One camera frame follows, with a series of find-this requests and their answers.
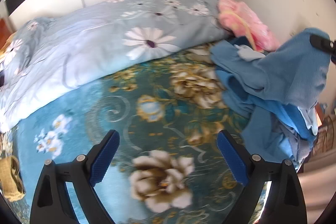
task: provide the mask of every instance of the pink blanket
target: pink blanket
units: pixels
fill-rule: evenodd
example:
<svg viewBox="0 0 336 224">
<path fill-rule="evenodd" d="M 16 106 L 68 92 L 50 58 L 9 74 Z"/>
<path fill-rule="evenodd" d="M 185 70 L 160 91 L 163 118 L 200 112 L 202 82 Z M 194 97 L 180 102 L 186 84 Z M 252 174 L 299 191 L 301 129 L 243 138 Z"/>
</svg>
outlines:
<svg viewBox="0 0 336 224">
<path fill-rule="evenodd" d="M 244 2 L 219 0 L 218 8 L 222 27 L 231 30 L 236 37 L 246 36 L 253 50 L 271 52 L 280 46 L 274 34 Z"/>
</svg>

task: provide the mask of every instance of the blue gripper pad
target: blue gripper pad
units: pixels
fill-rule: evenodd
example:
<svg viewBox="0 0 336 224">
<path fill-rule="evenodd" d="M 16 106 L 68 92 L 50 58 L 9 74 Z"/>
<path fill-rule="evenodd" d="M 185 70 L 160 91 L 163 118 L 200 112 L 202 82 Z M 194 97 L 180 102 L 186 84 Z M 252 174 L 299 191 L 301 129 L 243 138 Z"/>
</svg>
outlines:
<svg viewBox="0 0 336 224">
<path fill-rule="evenodd" d="M 92 187 L 103 180 L 107 169 L 119 147 L 120 136 L 117 131 L 114 131 L 105 146 L 100 150 L 95 161 L 91 165 L 91 176 L 89 183 Z"/>
<path fill-rule="evenodd" d="M 228 167 L 230 168 L 235 180 L 243 184 L 245 187 L 249 182 L 246 165 L 238 155 L 236 149 L 231 145 L 229 140 L 222 132 L 218 133 L 217 146 Z"/>
</svg>

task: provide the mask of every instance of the pile of clothes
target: pile of clothes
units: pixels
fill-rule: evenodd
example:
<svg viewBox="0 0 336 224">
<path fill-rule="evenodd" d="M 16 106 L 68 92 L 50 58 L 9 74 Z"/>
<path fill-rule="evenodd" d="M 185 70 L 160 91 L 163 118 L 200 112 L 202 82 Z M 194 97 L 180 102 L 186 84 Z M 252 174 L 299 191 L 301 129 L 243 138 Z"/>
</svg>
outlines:
<svg viewBox="0 0 336 224">
<path fill-rule="evenodd" d="M 329 39 L 310 28 L 266 56 L 254 51 L 246 37 L 211 48 L 217 76 L 226 87 L 224 102 L 250 118 L 241 133 L 249 153 L 273 162 L 290 159 L 296 168 L 316 139 L 314 107 L 331 58 L 310 44 L 312 34 Z"/>
</svg>

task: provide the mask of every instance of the silver screw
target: silver screw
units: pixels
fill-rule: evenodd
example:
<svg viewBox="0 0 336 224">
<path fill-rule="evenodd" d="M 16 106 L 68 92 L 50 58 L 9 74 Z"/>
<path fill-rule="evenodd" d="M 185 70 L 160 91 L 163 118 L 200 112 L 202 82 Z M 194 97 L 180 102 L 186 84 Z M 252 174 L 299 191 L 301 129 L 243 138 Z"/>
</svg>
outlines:
<svg viewBox="0 0 336 224">
<path fill-rule="evenodd" d="M 285 159 L 285 164 L 288 165 L 288 166 L 291 166 L 292 165 L 292 161 L 289 160 L 289 159 Z"/>
<path fill-rule="evenodd" d="M 45 160 L 45 161 L 44 161 L 44 164 L 45 164 L 45 165 L 49 165 L 49 164 L 51 164 L 51 162 L 52 162 L 52 160 Z"/>
<path fill-rule="evenodd" d="M 261 157 L 258 154 L 254 154 L 254 155 L 252 155 L 252 159 L 255 160 L 255 161 L 260 161 Z"/>
<path fill-rule="evenodd" d="M 79 155 L 79 156 L 77 156 L 76 160 L 78 160 L 78 161 L 85 160 L 85 155 Z"/>
</svg>

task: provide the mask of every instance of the teal floral blanket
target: teal floral blanket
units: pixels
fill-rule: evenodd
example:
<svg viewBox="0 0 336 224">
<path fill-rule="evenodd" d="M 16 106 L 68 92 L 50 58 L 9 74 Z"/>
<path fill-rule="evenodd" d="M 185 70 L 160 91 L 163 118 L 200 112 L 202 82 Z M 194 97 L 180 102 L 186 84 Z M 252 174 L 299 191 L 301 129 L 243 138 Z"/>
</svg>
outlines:
<svg viewBox="0 0 336 224">
<path fill-rule="evenodd" d="M 37 110 L 2 136 L 2 157 L 20 161 L 26 195 L 10 203 L 23 223 L 43 163 L 87 153 L 110 129 L 119 149 L 95 191 L 120 224 L 222 223 L 242 191 L 216 146 L 227 129 L 239 143 L 247 120 L 221 100 L 208 45 L 134 65 Z M 67 184 L 78 221 L 87 223 Z M 265 191 L 251 223 L 262 210 Z"/>
</svg>

